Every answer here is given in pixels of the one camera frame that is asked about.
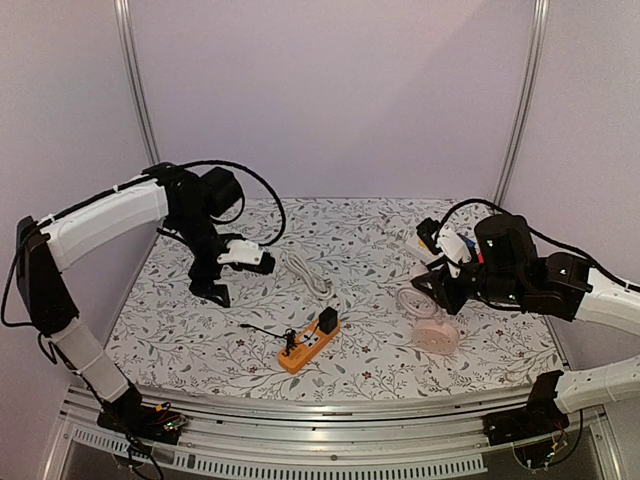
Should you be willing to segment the pink round power strip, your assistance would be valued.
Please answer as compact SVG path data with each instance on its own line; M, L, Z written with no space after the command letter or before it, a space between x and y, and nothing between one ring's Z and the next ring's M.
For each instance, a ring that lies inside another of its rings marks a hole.
M449 322L420 320L412 332L413 342L428 353L450 355L459 343L459 332Z

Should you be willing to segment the black adapter with cable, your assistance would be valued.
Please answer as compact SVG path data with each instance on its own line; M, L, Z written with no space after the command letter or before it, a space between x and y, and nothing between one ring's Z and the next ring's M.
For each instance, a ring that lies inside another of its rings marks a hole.
M294 329L289 328L283 334L269 332L264 328L251 324L243 323L240 325L242 329L250 329L261 332L265 335L282 339L285 341L285 354L289 356L292 351L304 346L307 348L315 348L321 342L328 341L339 330L338 312L333 307L325 308L314 320L308 328L298 333Z

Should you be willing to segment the orange power strip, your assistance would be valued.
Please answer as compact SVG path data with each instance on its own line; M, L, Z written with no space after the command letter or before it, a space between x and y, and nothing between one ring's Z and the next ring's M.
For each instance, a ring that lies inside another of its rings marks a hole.
M313 360L340 332L340 321L335 322L330 333L325 333L315 319L295 337L295 345L283 348L277 356L279 365L289 374L297 374Z

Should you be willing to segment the white multicolour power strip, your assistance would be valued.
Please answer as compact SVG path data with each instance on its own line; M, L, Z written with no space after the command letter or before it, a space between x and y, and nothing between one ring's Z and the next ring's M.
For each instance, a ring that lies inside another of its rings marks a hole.
M432 258L431 252L417 235L412 235L407 238L405 248L422 262L427 263Z

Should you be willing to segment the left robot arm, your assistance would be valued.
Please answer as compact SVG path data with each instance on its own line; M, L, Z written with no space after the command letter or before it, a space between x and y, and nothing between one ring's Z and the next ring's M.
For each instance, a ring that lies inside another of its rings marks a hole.
M228 289L219 282L223 268L256 267L264 250L239 234L217 231L219 217L242 200L243 192L233 164L212 161L209 167L197 174L190 164L159 164L64 211L40 221L25 217L17 226L7 283L17 287L28 315L20 327L48 339L97 398L111 404L111 419L128 434L148 426L148 412L136 402L136 388L81 320L63 274L112 240L161 222L193 256L191 292L229 307Z

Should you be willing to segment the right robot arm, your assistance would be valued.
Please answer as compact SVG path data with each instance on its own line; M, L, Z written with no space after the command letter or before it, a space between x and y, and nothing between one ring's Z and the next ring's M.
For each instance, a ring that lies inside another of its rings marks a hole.
M448 314L469 300L496 310L550 315L639 332L639 289L615 280L584 253L568 248L538 255L533 231L524 217L501 213L481 220L476 242L432 218L416 228L417 237L435 255L426 273L412 279ZM563 417L585 407L632 398L639 393L639 359L582 371L553 371L537 377L517 427L537 436Z

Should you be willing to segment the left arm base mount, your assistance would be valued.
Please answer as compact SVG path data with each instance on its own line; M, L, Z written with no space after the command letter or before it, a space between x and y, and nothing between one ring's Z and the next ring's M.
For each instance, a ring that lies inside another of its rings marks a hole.
M113 402L105 402L97 420L104 429L169 445L178 443L187 423L187 417L173 411L169 403L143 405L137 391L127 391Z

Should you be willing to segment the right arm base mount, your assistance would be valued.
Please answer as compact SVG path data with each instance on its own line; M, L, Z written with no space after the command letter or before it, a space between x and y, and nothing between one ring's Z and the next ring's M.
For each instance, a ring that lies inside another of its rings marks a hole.
M554 460L559 441L552 435L563 436L569 426L566 413L555 403L556 387L561 370L539 375L522 407L486 414L482 417L483 433L491 446L515 443L544 436L540 443L516 447L516 460L527 469L548 467Z

